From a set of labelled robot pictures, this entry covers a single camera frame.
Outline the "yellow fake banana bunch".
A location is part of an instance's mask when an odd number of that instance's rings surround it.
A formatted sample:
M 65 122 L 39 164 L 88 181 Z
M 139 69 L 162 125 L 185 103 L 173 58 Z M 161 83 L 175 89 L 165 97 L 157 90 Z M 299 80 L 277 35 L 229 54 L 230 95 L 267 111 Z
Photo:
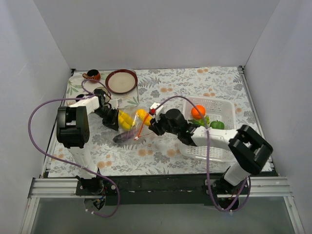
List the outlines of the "yellow fake banana bunch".
M 132 129 L 134 125 L 134 120 L 122 110 L 118 111 L 118 124 L 125 131 L 129 131 Z

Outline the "clear zip top bag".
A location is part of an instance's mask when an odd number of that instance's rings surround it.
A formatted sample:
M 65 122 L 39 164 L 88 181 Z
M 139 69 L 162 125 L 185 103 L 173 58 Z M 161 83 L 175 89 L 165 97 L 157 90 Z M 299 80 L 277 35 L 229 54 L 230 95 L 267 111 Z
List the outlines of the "clear zip top bag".
M 151 135 L 153 132 L 151 130 L 149 130 L 149 126 L 146 126 L 137 116 L 136 112 L 138 109 L 133 110 L 131 113 L 123 111 L 125 113 L 127 113 L 133 120 L 134 120 L 134 125 L 132 127 L 132 129 L 136 129 L 137 130 L 137 134 L 133 139 L 130 139 L 128 141 L 126 141 L 123 144 L 128 144 L 128 143 L 136 143 L 141 141 L 144 137 Z M 121 127 L 119 127 L 118 129 L 118 134 L 126 132 L 125 130 L 123 130 Z

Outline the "aluminium frame rail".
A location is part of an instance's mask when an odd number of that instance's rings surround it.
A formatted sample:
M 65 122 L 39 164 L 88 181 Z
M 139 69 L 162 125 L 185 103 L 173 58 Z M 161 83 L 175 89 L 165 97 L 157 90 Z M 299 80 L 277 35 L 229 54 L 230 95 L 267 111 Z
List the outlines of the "aluminium frame rail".
M 137 194 L 139 192 L 204 192 L 208 193 L 205 175 L 174 176 L 117 176 L 112 180 L 119 191 Z M 252 177 L 241 195 L 250 192 L 254 197 L 283 197 L 293 193 L 286 177 Z M 33 179 L 28 194 L 33 197 L 91 197 L 96 196 L 81 186 L 76 178 Z

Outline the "orange fake fruit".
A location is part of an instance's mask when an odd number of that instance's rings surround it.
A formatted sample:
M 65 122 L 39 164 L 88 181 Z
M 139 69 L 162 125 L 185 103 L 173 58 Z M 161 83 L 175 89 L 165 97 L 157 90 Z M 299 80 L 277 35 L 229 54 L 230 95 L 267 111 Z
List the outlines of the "orange fake fruit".
M 206 115 L 206 110 L 203 106 L 197 105 L 196 107 L 193 107 L 191 110 L 191 115 L 193 119 L 199 120 L 205 117 Z

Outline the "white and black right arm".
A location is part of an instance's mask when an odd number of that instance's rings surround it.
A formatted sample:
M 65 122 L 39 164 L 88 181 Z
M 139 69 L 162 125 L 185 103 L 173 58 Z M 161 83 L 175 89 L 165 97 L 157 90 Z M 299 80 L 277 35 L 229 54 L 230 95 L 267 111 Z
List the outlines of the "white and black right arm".
M 150 114 L 153 118 L 149 129 L 158 136 L 170 133 L 185 147 L 214 147 L 232 152 L 236 163 L 213 182 L 215 192 L 233 193 L 245 178 L 261 173 L 273 152 L 272 146 L 249 125 L 242 125 L 237 130 L 208 130 L 188 122 L 178 109 L 170 109 L 164 114 L 151 109 Z

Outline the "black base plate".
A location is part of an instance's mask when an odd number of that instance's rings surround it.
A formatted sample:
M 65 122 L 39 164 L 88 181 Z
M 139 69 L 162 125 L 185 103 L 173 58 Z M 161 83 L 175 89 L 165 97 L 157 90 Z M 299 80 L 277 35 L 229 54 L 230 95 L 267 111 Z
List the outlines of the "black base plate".
M 206 174 L 133 175 L 79 178 L 76 195 L 104 196 L 107 206 L 142 204 L 203 204 L 212 206 Z

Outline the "cream enamel mug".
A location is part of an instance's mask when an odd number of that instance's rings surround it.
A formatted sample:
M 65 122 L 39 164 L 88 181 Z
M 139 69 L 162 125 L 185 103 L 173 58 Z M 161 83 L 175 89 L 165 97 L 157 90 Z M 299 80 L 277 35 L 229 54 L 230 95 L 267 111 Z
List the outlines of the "cream enamel mug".
M 97 88 L 94 90 L 94 92 L 99 91 L 99 90 L 102 90 L 102 91 L 104 91 L 105 93 L 109 94 L 109 91 L 108 91 L 105 87 L 97 87 Z

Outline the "brown ceramic cup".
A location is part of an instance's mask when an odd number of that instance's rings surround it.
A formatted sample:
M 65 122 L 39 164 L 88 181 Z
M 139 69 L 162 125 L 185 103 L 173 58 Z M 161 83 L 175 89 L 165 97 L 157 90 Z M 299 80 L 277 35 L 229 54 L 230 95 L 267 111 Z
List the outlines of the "brown ceramic cup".
M 100 81 L 101 79 L 101 74 L 96 69 L 89 70 L 87 73 L 83 73 L 82 76 L 84 79 L 91 79 L 97 81 Z

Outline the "red rimmed beige plate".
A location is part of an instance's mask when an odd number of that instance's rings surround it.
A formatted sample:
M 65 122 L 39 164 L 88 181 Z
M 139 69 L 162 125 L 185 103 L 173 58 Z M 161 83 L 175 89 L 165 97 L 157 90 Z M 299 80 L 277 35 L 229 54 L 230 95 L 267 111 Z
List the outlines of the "red rimmed beige plate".
M 137 86 L 137 75 L 135 72 L 127 69 L 120 69 L 111 72 L 106 80 L 107 89 L 114 94 L 126 94 Z

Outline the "white perforated plastic basket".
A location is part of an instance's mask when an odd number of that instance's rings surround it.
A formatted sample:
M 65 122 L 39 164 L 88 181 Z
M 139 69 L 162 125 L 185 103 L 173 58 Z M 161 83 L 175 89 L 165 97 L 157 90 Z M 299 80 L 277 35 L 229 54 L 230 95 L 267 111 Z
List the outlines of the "white perforated plastic basket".
M 200 126 L 193 130 L 192 139 L 196 146 L 180 144 L 180 152 L 187 157 L 207 159 L 207 143 L 210 143 L 209 160 L 215 162 L 234 162 L 235 157 L 228 146 L 236 131 L 234 104 L 228 100 L 213 97 L 189 96 L 183 104 L 183 115 L 191 120 L 191 110 L 194 105 L 201 105 L 206 111 L 210 122 L 219 121 L 225 125 L 223 130 Z

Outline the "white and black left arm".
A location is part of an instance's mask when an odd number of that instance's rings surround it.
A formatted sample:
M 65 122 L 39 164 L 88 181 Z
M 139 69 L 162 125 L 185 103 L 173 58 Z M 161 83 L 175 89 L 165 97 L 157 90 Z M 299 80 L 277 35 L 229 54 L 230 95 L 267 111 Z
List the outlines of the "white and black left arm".
M 110 103 L 110 97 L 105 88 L 96 88 L 95 96 L 91 100 L 82 99 L 70 106 L 61 106 L 57 114 L 57 140 L 71 153 L 76 164 L 89 171 L 83 171 L 82 176 L 76 178 L 81 182 L 84 190 L 98 195 L 104 190 L 104 184 L 94 163 L 90 147 L 90 129 L 88 115 L 95 113 L 102 119 L 102 124 L 109 129 L 117 131 L 118 111 L 117 101 Z

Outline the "small green fake cucumber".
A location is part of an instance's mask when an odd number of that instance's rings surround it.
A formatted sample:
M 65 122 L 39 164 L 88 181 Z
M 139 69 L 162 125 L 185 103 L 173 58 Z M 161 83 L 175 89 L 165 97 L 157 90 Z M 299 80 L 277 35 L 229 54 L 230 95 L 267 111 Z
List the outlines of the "small green fake cucumber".
M 190 119 L 189 122 L 195 125 L 205 126 L 205 122 L 203 119 Z

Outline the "green fake bell pepper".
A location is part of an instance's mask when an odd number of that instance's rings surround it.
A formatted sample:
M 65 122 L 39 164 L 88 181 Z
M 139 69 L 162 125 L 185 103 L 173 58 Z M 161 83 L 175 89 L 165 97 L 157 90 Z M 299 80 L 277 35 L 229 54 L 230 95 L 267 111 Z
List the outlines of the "green fake bell pepper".
M 210 128 L 212 129 L 219 129 L 219 130 L 224 130 L 225 129 L 225 124 L 222 121 L 212 121 L 210 123 Z

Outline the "dark blue ceramic cup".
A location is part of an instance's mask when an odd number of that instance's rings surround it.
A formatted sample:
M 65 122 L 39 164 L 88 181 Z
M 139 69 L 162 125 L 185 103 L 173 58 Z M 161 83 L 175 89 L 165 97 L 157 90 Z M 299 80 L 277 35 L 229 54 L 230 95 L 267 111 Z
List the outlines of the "dark blue ceramic cup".
M 80 101 L 81 99 L 84 99 L 85 95 L 84 94 L 80 94 L 76 97 L 76 102 Z

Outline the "dark purple fake eggplant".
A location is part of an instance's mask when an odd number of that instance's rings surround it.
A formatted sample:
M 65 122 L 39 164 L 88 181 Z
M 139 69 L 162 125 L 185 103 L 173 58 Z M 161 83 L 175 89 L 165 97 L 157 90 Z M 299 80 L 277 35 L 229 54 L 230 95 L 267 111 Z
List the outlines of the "dark purple fake eggplant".
M 123 144 L 126 141 L 133 139 L 136 136 L 136 134 L 137 134 L 136 129 L 132 129 L 130 131 L 120 133 L 113 138 L 113 142 L 116 144 Z

